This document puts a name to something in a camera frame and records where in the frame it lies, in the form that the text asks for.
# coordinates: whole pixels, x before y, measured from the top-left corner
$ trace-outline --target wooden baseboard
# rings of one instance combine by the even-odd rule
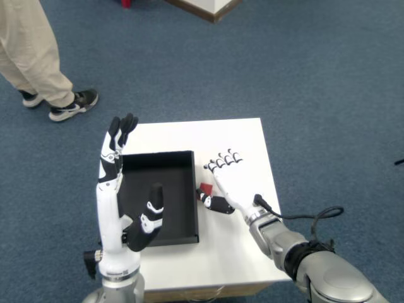
[[[239,297],[255,295],[269,287],[271,283],[233,285],[226,287],[208,287],[200,289],[179,289],[168,292],[146,292],[146,303],[173,302],[184,300],[208,300],[212,298]]]
[[[177,6],[178,8],[183,9],[189,13],[192,13],[202,19],[205,19],[212,23],[218,23],[229,11],[234,9],[238,4],[242,2],[242,0],[231,0],[227,3],[220,11],[213,14],[209,11],[205,11],[195,5],[192,5],[185,0],[166,0],[168,3]]]

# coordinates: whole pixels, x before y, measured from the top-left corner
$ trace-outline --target white wall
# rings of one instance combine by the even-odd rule
[[[231,0],[184,0],[192,5],[195,5],[209,13],[215,14],[220,11]]]

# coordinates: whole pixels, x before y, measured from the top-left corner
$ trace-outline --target robotic arm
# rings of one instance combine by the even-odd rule
[[[142,214],[125,215],[117,194],[123,178],[122,149],[138,118],[115,117],[105,135],[97,184],[97,213],[102,250],[84,253],[88,273],[95,278],[98,264],[102,288],[83,303],[139,303],[143,301],[144,279],[139,273],[140,251],[158,234],[163,222],[163,190],[154,184]]]
[[[388,303],[355,267],[318,241],[289,230],[254,188],[246,160],[228,150],[205,165],[227,202],[241,211],[261,251],[312,303]]]

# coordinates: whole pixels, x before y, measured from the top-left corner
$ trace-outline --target shoe sole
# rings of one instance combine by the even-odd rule
[[[44,101],[41,97],[37,97],[34,100],[25,100],[23,99],[23,105],[28,108],[28,109],[33,109],[34,107],[37,107],[41,102]]]
[[[97,102],[98,102],[98,94],[97,94],[97,96],[95,97],[94,101],[93,101],[92,103],[90,103],[90,105],[87,105],[86,107],[83,107],[82,109],[76,110],[76,111],[74,111],[74,112],[64,112],[63,114],[58,115],[58,116],[56,116],[56,115],[54,115],[54,114],[52,114],[52,113],[50,112],[50,113],[49,113],[49,119],[52,120],[52,121],[54,121],[54,122],[62,122],[62,121],[65,121],[65,120],[67,120],[67,119],[69,119],[69,118],[72,118],[72,117],[75,116],[76,114],[84,113],[84,112],[89,111],[90,109],[92,109],[92,108],[94,107],[95,104],[97,104]]]

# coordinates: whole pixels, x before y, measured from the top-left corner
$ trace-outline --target person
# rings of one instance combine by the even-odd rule
[[[25,107],[45,100],[56,122],[98,101],[94,89],[73,92],[61,73],[57,42],[39,0],[0,0],[0,73],[20,91]]]

